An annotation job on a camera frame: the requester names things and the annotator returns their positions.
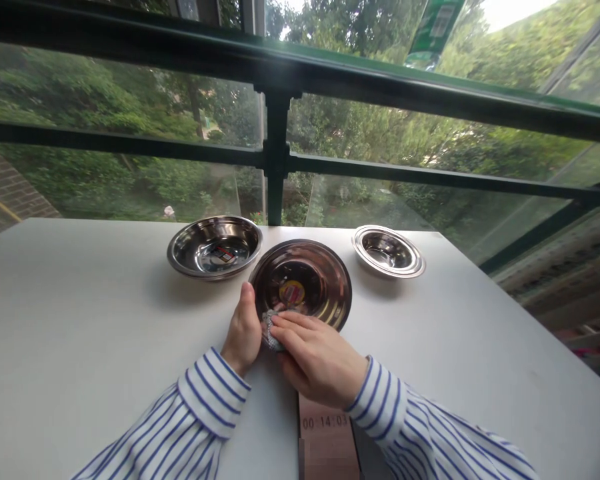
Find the sky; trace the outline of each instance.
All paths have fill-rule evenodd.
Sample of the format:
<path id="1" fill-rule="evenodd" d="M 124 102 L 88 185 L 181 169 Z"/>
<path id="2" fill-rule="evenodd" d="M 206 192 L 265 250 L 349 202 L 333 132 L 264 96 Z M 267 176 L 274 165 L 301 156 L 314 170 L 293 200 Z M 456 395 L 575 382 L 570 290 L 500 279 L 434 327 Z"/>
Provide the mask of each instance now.
<path id="1" fill-rule="evenodd" d="M 557 0 L 485 0 L 482 4 L 489 32 L 502 30 L 554 4 Z M 292 10 L 300 11 L 305 0 L 281 0 Z"/>

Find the green sign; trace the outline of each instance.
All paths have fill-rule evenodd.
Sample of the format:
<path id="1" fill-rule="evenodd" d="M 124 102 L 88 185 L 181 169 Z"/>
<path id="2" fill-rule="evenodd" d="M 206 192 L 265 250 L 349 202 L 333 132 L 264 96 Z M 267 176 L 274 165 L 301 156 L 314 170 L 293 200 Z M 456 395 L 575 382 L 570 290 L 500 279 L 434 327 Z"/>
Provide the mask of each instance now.
<path id="1" fill-rule="evenodd" d="M 425 69 L 435 68 L 464 3 L 465 0 L 429 0 L 407 56 L 407 66 L 418 67 L 430 61 L 432 64 Z"/>

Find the small steel bowl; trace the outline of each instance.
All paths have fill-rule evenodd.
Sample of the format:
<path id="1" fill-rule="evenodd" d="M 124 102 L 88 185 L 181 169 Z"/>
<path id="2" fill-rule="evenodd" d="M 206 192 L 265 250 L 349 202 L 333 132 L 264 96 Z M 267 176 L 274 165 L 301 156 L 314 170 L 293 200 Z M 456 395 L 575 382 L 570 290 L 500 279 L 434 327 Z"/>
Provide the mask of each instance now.
<path id="1" fill-rule="evenodd" d="M 425 260 L 409 240 L 394 230 L 364 225 L 351 238 L 353 249 L 366 267 L 394 278 L 415 278 L 425 270 Z"/>
<path id="2" fill-rule="evenodd" d="M 218 215 L 180 230 L 167 248 L 167 259 L 178 272 L 200 280 L 225 280 L 253 262 L 262 232 L 251 220 Z"/>
<path id="3" fill-rule="evenodd" d="M 266 252 L 249 278 L 258 317 L 292 309 L 340 331 L 351 310 L 351 278 L 330 248 L 313 240 L 288 240 Z"/>

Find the shirt sleeve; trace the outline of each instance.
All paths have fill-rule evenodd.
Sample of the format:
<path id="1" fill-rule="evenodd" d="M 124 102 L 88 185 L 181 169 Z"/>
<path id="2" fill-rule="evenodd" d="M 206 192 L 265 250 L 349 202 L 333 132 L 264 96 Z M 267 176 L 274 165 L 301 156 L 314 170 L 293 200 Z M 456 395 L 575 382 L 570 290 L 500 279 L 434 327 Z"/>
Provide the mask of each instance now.
<path id="1" fill-rule="evenodd" d="M 250 390 L 210 349 L 73 480 L 215 478 Z"/>
<path id="2" fill-rule="evenodd" d="M 382 448 L 396 479 L 538 478 L 510 442 L 418 395 L 372 357 L 347 412 Z"/>

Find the shirt cuff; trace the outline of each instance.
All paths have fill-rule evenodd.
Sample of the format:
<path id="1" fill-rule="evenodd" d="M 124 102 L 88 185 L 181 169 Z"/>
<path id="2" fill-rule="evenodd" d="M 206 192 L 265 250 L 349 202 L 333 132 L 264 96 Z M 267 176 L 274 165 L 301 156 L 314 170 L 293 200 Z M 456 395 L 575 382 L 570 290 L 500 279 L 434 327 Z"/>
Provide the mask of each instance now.
<path id="1" fill-rule="evenodd" d="M 211 348 L 178 379 L 189 410 L 210 432 L 230 438 L 251 387 Z"/>
<path id="2" fill-rule="evenodd" d="M 345 411 L 381 447 L 388 447 L 400 432 L 406 410 L 406 385 L 369 357 L 367 377 L 353 404 Z"/>

